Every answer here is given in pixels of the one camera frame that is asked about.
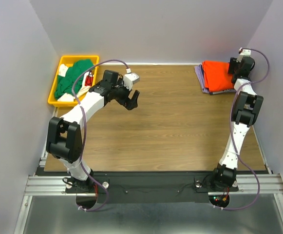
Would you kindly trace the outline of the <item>orange t shirt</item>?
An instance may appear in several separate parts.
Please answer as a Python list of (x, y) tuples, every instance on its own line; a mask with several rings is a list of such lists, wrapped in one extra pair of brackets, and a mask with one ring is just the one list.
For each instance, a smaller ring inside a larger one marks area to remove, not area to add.
[(206, 60), (202, 62), (205, 87), (211, 93), (234, 90), (232, 75), (228, 73), (229, 63)]

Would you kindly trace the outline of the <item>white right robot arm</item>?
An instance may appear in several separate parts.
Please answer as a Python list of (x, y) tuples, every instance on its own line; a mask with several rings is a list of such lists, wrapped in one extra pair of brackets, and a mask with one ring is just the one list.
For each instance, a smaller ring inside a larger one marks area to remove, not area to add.
[(229, 138), (223, 156), (210, 177), (209, 184), (215, 190), (236, 185), (240, 152), (246, 134), (256, 122), (264, 98), (255, 93), (249, 74), (255, 66), (250, 56), (231, 58), (228, 73), (232, 75), (236, 95), (230, 110)]

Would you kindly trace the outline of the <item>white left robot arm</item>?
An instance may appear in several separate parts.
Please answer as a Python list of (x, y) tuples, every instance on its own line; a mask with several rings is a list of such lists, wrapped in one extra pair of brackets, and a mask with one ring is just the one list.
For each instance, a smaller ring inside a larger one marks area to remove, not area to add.
[(89, 192), (96, 185), (92, 169), (82, 159), (87, 121), (112, 100), (127, 110), (136, 108), (140, 93), (131, 91), (139, 80), (139, 75), (129, 69), (125, 75), (105, 70), (103, 79), (89, 89), (78, 105), (63, 116), (50, 119), (46, 151), (61, 161), (70, 173), (71, 178), (64, 179), (68, 188)]

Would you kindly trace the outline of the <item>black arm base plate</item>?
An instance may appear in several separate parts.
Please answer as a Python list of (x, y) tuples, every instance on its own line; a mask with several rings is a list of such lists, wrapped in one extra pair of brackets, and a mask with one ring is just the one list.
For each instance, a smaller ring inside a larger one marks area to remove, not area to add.
[(79, 201), (101, 204), (129, 203), (208, 203), (209, 193), (223, 195), (238, 191), (237, 187), (215, 184), (212, 172), (95, 172), (94, 179), (104, 188), (64, 177), (67, 194)]

